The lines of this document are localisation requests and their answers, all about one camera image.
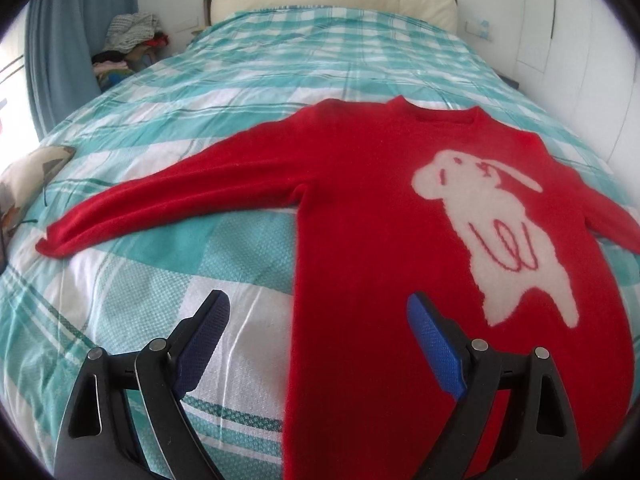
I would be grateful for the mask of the white wardrobe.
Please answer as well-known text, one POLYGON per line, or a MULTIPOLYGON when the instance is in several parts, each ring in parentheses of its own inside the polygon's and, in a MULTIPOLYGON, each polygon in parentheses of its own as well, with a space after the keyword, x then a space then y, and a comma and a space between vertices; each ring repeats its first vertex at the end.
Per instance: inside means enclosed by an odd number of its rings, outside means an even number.
POLYGON ((639 180, 639 53, 603 0, 524 0, 515 73, 526 96, 639 180))

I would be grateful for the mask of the teal white plaid bedsheet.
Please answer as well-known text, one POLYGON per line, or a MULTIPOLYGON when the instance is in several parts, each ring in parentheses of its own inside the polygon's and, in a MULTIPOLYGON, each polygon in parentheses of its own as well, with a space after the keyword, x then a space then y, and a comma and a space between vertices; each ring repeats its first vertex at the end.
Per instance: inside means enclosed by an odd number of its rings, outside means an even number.
POLYGON ((230 134, 327 98, 406 96, 433 108, 480 105, 536 132, 549 152, 622 206, 630 198, 576 134, 507 86, 461 39, 397 14, 344 8, 234 14, 186 52, 93 100, 47 146, 76 153, 36 198, 1 277, 1 401, 27 445, 54 461, 65 405, 90 348, 141 348, 214 288, 228 333, 186 411, 222 473, 275 479, 292 312, 294 217, 230 212, 130 235, 54 261, 43 229, 109 186, 157 172, 230 134))

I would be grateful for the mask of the blue curtain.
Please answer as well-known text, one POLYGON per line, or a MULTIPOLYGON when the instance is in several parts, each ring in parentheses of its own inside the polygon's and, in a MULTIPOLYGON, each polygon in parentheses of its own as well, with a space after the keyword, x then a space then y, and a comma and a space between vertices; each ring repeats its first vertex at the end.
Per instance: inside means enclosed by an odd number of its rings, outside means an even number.
POLYGON ((138 10, 138 0, 30 0, 25 70, 40 139, 100 94, 92 57, 105 44, 112 19, 138 10))

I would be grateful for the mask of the dark bedside table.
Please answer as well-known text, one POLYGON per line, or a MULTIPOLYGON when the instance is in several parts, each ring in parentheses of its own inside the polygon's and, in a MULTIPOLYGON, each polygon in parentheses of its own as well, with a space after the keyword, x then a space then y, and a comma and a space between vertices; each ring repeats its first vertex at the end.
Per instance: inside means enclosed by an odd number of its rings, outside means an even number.
POLYGON ((518 90, 520 88, 520 83, 515 79, 503 74, 499 74, 498 77, 510 88, 513 88, 514 90, 518 90))

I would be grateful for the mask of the pile of clothes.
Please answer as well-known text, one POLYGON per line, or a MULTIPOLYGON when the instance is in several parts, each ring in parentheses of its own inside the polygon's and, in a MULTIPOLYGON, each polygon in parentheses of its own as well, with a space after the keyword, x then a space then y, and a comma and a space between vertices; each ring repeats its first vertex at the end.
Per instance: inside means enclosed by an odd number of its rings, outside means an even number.
POLYGON ((169 38, 153 13, 118 14, 107 27, 101 51, 91 58, 94 78, 101 92, 134 76, 157 60, 169 38))

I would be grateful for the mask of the red sweater with white rabbit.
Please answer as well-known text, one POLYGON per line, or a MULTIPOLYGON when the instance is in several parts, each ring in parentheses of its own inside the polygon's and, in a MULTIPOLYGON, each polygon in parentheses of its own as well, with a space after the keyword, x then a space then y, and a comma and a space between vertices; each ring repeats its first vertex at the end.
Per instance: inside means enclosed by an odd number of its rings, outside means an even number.
POLYGON ((286 207, 297 243, 285 478, 418 470, 454 399, 409 328, 414 292, 499 350, 547 348, 585 463, 614 437, 634 349, 598 240, 636 252, 638 222, 539 136, 478 107, 325 100, 85 200, 36 248, 65 258, 201 214, 286 207))

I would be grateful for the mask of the beige patterned pillow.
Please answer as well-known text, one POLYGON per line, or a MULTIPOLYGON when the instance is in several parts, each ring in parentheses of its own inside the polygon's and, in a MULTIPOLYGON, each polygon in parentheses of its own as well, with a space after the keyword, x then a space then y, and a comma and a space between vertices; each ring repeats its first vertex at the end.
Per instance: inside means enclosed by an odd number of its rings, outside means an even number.
POLYGON ((71 146, 43 146, 14 162, 1 175, 1 227, 4 240, 13 236, 25 220, 28 208, 75 153, 76 150, 71 146))

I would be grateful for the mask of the white wall socket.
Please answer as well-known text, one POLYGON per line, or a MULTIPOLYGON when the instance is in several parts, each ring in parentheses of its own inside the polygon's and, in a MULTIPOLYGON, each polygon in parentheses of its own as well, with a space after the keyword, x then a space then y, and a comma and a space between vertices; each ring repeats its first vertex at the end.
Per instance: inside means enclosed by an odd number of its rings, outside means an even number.
POLYGON ((464 31, 474 37, 491 42, 490 23, 483 21, 466 21, 464 23, 464 31))

